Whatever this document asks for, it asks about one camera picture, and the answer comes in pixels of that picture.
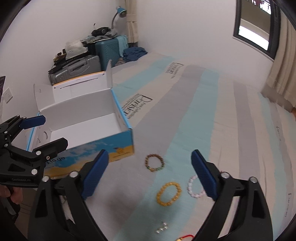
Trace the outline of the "left hand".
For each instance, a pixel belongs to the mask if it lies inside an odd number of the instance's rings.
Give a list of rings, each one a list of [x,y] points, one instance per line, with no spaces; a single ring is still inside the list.
[[[3,198],[10,197],[12,202],[20,204],[23,202],[23,189],[20,187],[13,187],[13,190],[10,191],[8,187],[0,185],[0,196]]]

